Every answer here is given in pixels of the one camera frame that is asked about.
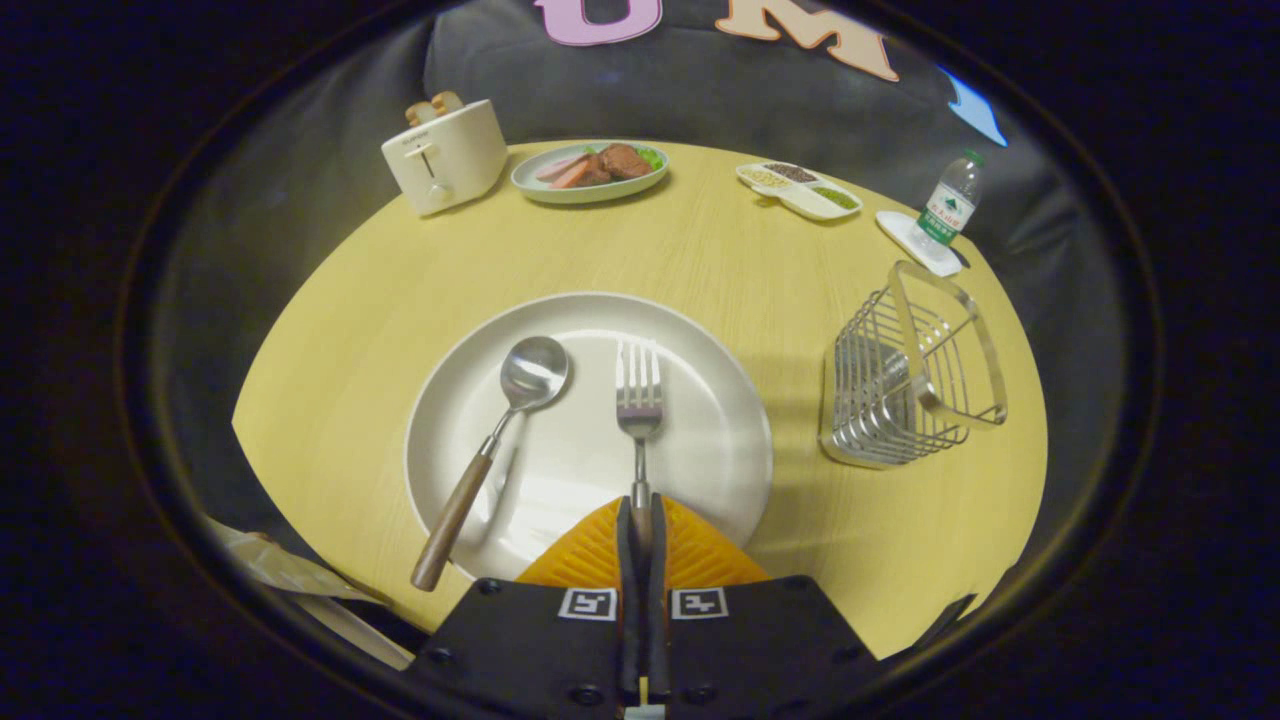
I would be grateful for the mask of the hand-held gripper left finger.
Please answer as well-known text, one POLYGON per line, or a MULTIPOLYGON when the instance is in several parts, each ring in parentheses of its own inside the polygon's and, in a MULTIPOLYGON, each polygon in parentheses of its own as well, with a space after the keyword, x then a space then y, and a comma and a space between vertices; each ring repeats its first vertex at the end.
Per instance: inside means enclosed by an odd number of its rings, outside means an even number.
POLYGON ((645 601, 618 498, 562 544, 611 562, 600 583, 484 577, 465 592, 407 669, 457 717, 621 719, 640 697, 645 601))

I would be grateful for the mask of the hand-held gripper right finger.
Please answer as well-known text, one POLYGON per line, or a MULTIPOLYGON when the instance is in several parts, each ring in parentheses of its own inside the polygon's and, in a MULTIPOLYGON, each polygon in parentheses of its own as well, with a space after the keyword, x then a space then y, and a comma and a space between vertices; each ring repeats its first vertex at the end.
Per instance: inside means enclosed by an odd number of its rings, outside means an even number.
POLYGON ((640 660, 668 719, 827 719, 883 669, 818 582, 771 578, 692 515, 652 501, 640 660))

